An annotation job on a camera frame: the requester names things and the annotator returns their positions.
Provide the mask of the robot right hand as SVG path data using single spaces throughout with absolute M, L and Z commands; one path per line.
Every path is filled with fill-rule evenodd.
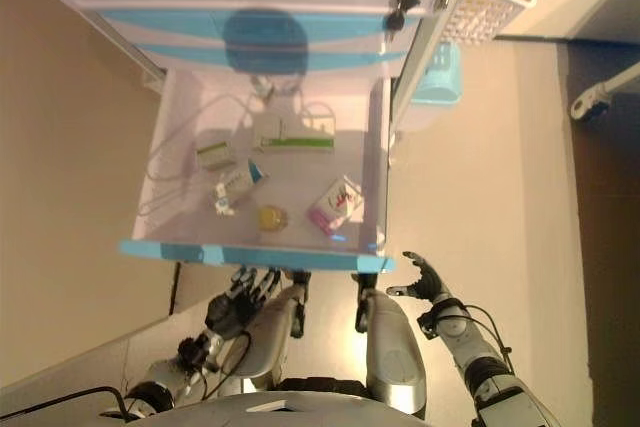
M 402 255 L 419 269 L 420 276 L 417 281 L 409 285 L 388 287 L 385 291 L 387 295 L 427 300 L 437 309 L 463 307 L 426 259 L 413 251 L 403 251 Z

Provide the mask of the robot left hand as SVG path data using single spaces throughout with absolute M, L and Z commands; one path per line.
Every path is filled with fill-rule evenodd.
M 223 340 L 239 336 L 262 310 L 281 279 L 281 271 L 269 269 L 260 279 L 256 268 L 241 266 L 231 284 L 208 304 L 206 327 Z

